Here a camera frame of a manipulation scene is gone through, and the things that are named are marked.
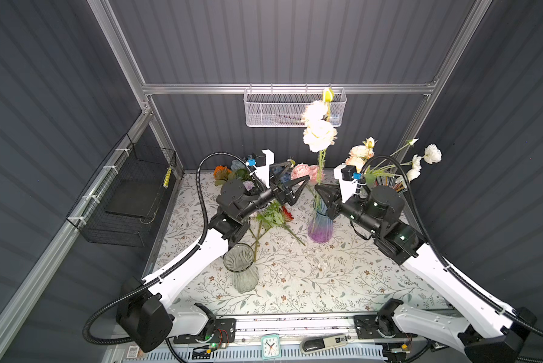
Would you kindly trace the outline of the pink rose stem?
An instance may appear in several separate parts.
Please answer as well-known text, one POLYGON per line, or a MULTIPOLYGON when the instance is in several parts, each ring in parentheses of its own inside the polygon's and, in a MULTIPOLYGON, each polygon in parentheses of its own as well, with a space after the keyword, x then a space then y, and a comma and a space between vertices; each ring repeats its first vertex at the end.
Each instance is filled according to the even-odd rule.
POLYGON ((319 171, 319 168, 317 165, 308 165, 308 164, 300 163, 294 166, 291 172, 291 179, 296 179, 296 178, 300 178, 305 175, 308 175, 310 180, 307 186, 309 187, 309 190, 312 192, 313 196, 315 197, 315 201, 318 201, 319 199, 319 196, 317 195, 315 191, 315 185, 318 183, 318 171, 319 171))

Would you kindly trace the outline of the lilac small blossom sprig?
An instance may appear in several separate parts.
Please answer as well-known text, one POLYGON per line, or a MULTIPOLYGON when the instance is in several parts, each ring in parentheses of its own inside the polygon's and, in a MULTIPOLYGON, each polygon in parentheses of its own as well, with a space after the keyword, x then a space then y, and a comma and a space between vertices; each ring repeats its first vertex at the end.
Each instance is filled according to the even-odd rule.
POLYGON ((277 201, 271 202, 264 210, 259 211, 253 220, 256 222, 256 231, 252 228, 249 229, 251 236, 254 238, 252 243, 253 248, 253 261, 257 260, 257 250, 259 248, 259 242, 262 237, 273 228, 282 228, 287 231, 293 238, 297 240, 303 246, 306 243, 297 236, 297 234, 288 225, 289 222, 285 222, 284 216, 281 212, 281 207, 284 206, 277 201))

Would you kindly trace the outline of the blue purple glass vase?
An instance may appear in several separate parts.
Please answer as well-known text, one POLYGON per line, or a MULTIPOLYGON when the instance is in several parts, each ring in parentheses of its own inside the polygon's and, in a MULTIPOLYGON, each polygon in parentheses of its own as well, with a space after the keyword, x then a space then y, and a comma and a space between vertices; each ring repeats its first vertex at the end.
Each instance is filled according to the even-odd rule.
POLYGON ((332 239, 333 220, 328 217, 328 208, 320 197, 314 199, 313 210, 312 219, 307 227, 308 236, 315 243, 325 244, 332 239))

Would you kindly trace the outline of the cream peach rose stem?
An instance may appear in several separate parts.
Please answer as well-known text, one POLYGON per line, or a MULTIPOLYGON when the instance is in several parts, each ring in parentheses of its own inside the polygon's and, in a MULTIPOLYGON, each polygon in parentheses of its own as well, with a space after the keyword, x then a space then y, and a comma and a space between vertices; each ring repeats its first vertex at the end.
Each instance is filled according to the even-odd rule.
POLYGON ((345 160, 345 165, 354 166, 356 172, 361 172, 366 161, 374 156, 376 142, 374 138, 369 137, 360 145, 354 146, 349 152, 349 157, 345 160))

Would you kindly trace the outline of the white poppy flower stem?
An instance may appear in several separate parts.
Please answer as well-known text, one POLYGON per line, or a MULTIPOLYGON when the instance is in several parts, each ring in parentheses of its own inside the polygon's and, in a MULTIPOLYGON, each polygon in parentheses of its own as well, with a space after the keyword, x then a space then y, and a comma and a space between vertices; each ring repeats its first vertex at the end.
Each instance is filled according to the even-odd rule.
MULTIPOLYGON (((403 146, 390 154, 390 157, 398 157, 402 151, 412 148, 418 139, 409 139, 403 146)), ((368 138, 364 141, 364 146, 368 149, 368 158, 374 156, 374 147, 377 141, 374 138, 368 138)), ((442 151, 435 145, 428 145, 424 149, 424 154, 415 154, 409 162, 401 163, 401 166, 409 166, 407 171, 408 181, 411 182, 421 175, 423 167, 421 163, 427 163, 430 165, 440 163, 442 161, 442 151)), ((365 172, 366 176, 374 177, 375 182, 391 182, 395 177, 395 181, 392 184, 394 188, 406 187, 406 183, 401 176, 401 172, 397 172, 397 167, 389 162, 385 166, 386 160, 380 161, 376 166, 369 166, 365 172)))

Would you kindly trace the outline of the pale pink peony flower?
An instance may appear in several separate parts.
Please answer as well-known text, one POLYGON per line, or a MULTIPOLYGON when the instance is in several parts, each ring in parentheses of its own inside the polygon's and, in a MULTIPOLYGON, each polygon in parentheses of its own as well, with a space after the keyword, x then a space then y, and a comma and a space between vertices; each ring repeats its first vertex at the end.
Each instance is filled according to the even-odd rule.
POLYGON ((327 149, 334 144, 337 138, 336 128, 330 123, 330 106, 334 99, 333 89, 324 88, 321 100, 313 101, 306 106, 301 120, 304 122, 303 142, 309 146, 312 153, 318 154, 315 183, 323 181, 324 165, 327 149))

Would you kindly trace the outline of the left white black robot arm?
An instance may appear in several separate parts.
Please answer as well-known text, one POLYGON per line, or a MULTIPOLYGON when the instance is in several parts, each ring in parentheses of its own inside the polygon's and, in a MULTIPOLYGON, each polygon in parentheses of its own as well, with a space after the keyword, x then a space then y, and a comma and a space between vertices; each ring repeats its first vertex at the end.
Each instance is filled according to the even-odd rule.
POLYGON ((247 189, 238 179, 226 181, 216 202, 216 214, 203 226, 199 239, 163 268, 141 281, 123 285, 117 305, 117 323, 127 333, 127 342, 143 352, 151 352, 172 337, 191 336, 200 341, 211 339, 216 329, 215 315, 203 304, 177 308, 180 293, 214 260, 241 246, 254 213, 276 202, 294 205, 309 176, 283 179, 290 163, 280 164, 278 174, 272 167, 248 166, 255 186, 247 189))

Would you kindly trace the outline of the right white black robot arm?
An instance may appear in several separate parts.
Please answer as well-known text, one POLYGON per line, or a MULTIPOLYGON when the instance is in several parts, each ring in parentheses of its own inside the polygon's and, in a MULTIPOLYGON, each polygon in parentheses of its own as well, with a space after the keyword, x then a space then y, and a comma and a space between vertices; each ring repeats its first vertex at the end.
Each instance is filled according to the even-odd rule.
POLYGON ((378 311, 373 326, 383 337, 416 334, 463 353, 471 362, 517 362, 530 331, 506 317, 511 306, 493 301, 484 290, 472 292, 475 283, 442 263, 431 243, 401 221, 405 201, 390 187, 377 186, 365 198, 356 182, 317 185, 315 190, 330 219, 346 217, 353 228, 366 231, 378 250, 422 278, 460 313, 444 316, 389 299, 378 311))

